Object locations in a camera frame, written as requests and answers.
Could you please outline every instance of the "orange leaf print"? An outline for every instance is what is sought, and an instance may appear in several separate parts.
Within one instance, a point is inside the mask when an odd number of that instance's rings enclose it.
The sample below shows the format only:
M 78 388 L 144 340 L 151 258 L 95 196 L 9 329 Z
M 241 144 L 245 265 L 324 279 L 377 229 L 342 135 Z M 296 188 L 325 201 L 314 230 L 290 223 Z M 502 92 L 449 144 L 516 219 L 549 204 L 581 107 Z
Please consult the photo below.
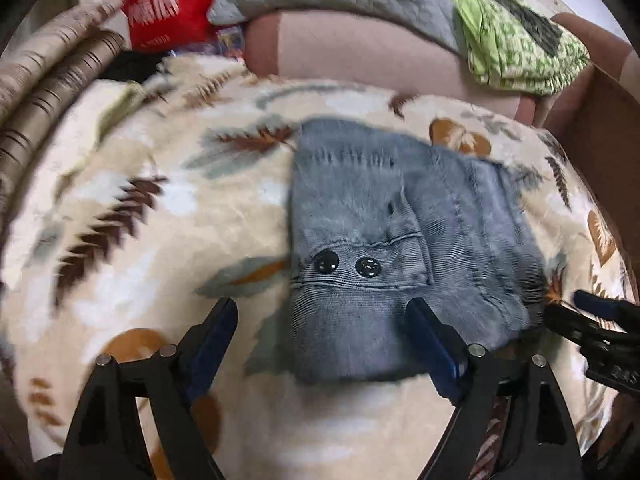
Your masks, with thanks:
M 53 406 L 55 404 L 51 397 L 42 392 L 31 392 L 27 401 L 30 404 L 39 404 L 41 406 Z
M 465 155 L 488 156 L 491 143 L 481 134 L 468 131 L 451 119 L 436 119 L 429 127 L 431 142 Z
M 47 426 L 64 426 L 65 423 L 60 420 L 60 418 L 53 414 L 47 412 L 41 412 L 38 410 L 36 412 L 36 417 L 39 418 L 44 424 Z
M 565 267 L 558 265 L 551 271 L 551 279 L 546 285 L 545 300 L 547 303 L 564 304 L 562 299 L 562 282 L 564 281 Z
M 251 274 L 248 274 L 243 278 L 240 278 L 239 280 L 231 282 L 229 285 L 246 285 L 247 283 L 263 282 L 277 272 L 286 270 L 288 268 L 289 263 L 287 260 L 278 260 L 276 262 L 271 262 L 270 264 L 266 264 L 264 267 L 260 267 L 260 269 L 255 270 Z
M 34 377 L 29 381 L 29 383 L 35 388 L 43 388 L 45 390 L 51 387 L 51 383 L 41 377 Z
M 589 226 L 591 240 L 593 240 L 593 245 L 596 248 L 600 266 L 603 266 L 616 251 L 616 241 L 607 229 L 604 220 L 596 211 L 589 211 L 587 225 Z
M 114 337 L 100 354 L 112 355 L 119 363 L 128 363 L 151 357 L 167 343 L 156 330 L 133 328 Z

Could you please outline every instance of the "bed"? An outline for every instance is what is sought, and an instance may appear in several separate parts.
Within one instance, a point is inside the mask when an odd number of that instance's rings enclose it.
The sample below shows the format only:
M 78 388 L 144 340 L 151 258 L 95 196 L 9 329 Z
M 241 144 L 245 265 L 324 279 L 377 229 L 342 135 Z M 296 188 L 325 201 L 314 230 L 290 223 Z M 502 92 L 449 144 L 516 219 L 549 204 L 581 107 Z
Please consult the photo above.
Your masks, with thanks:
M 117 3 L 91 6 L 50 25 L 48 38 L 56 26 L 75 26 L 77 41 L 53 40 L 56 47 L 41 53 L 48 68 L 66 59 L 56 70 L 68 71 L 79 54 L 93 52 L 87 41 L 107 43 L 100 66 L 70 94 L 68 105 L 80 99 L 66 123 L 53 128 L 63 106 L 36 126 L 12 126 L 18 133 L 3 141 L 11 157 L 2 160 L 8 290 L 1 320 L 34 459 L 62 449 L 97 355 L 145 358 L 231 296 L 238 331 L 210 393 L 192 408 L 227 478 L 418 475 L 452 413 L 428 376 L 302 386 L 282 360 L 290 169 L 296 129 L 310 118 L 353 120 L 505 165 L 545 259 L 548 294 L 566 304 L 577 288 L 636 300 L 633 265 L 600 206 L 606 194 L 597 182 L 588 187 L 571 152 L 545 129 L 561 139 L 571 134 L 567 110 L 575 113 L 603 77 L 593 67 L 588 83 L 552 102 L 513 95 L 487 98 L 483 107 L 456 99 L 457 89 L 418 95 L 425 92 L 370 86 L 364 76 L 253 73 L 267 42 L 252 41 L 249 31 L 248 67 L 214 56 L 169 58 L 161 78 L 170 90 L 154 98 L 127 85 L 88 86 L 122 47 L 116 35 L 94 29 Z M 33 87 L 48 84 L 42 75 L 15 87 L 3 118 L 13 121 L 33 104 Z M 620 117 L 633 117 L 633 103 L 622 98 Z M 620 216 L 616 224 L 626 226 Z M 584 452 L 609 420 L 615 392 L 584 377 L 572 343 L 545 334 L 533 346 L 514 343 L 505 352 L 548 356 Z M 148 403 L 139 403 L 139 414 L 156 475 L 171 478 Z

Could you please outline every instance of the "black snap button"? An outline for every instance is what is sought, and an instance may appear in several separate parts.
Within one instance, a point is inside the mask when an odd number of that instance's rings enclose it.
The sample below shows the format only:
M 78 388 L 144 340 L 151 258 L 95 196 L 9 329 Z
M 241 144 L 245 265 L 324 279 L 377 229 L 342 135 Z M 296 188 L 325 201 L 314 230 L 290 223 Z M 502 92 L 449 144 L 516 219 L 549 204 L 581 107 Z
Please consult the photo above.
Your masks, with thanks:
M 356 262 L 356 272 L 364 278 L 375 278 L 382 272 L 382 267 L 375 258 L 366 256 Z
M 340 258 L 331 249 L 325 249 L 318 253 L 314 265 L 320 274 L 331 274 L 340 265 Z

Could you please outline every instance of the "green patterned cloth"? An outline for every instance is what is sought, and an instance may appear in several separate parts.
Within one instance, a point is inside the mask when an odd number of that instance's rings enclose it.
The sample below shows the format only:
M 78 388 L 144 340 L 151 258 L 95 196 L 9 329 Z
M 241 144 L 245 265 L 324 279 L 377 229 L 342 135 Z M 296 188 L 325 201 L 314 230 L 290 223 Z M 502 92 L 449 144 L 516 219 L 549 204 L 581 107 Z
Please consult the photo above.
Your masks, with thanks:
M 495 0 L 453 1 L 463 23 L 469 70 L 482 84 L 551 95 L 571 83 L 590 62 L 587 48 L 564 28 L 557 55 L 550 56 Z

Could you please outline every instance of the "striped fabric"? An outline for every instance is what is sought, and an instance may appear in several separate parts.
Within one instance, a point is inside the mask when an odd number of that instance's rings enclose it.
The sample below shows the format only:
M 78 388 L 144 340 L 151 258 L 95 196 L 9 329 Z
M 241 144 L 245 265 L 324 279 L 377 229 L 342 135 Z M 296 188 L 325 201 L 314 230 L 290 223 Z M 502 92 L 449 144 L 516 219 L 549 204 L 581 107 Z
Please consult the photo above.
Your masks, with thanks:
M 0 60 L 0 124 L 56 63 L 121 6 L 121 0 L 76 6 L 47 23 L 6 60 Z
M 116 32 L 96 32 L 58 65 L 1 125 L 0 215 L 7 211 L 15 189 L 50 128 L 123 46 L 124 40 Z

